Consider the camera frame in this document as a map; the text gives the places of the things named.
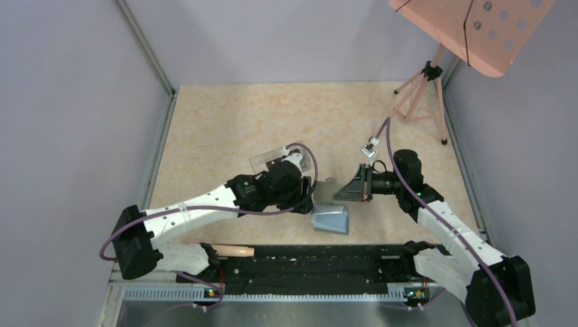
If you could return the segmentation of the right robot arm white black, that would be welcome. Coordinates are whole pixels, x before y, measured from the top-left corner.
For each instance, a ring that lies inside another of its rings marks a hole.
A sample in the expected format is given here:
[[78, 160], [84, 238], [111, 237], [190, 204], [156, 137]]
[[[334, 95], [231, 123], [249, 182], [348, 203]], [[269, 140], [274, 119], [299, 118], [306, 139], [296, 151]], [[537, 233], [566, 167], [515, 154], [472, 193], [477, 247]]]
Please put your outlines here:
[[400, 209], [429, 230], [445, 248], [408, 241], [399, 263], [409, 281], [426, 277], [458, 298], [476, 326], [514, 326], [536, 313], [530, 267], [520, 256], [508, 257], [469, 228], [444, 198], [423, 181], [413, 150], [393, 153], [393, 171], [376, 172], [361, 164], [334, 200], [368, 202], [374, 195], [395, 196]]

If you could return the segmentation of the grey card holder wallet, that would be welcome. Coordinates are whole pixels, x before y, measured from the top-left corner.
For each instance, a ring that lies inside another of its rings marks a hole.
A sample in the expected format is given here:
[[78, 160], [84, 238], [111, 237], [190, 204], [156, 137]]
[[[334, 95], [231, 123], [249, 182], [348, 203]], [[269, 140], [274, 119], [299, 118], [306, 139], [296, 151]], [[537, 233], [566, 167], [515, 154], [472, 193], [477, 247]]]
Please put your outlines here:
[[335, 178], [318, 181], [313, 194], [314, 207], [311, 212], [311, 223], [317, 232], [348, 235], [349, 212], [346, 202], [334, 200], [334, 194], [343, 185]]

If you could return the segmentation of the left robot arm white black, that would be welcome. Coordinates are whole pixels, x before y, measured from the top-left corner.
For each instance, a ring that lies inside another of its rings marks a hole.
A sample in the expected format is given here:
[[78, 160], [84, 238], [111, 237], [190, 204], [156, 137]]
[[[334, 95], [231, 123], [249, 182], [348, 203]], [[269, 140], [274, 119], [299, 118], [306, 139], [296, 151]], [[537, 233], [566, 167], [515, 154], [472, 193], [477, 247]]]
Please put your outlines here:
[[154, 271], [179, 271], [211, 281], [219, 253], [206, 243], [184, 245], [175, 238], [211, 223], [246, 215], [308, 214], [314, 180], [305, 175], [311, 157], [284, 149], [255, 174], [240, 174], [200, 196], [163, 208], [124, 208], [107, 245], [112, 245], [121, 276], [141, 278]]

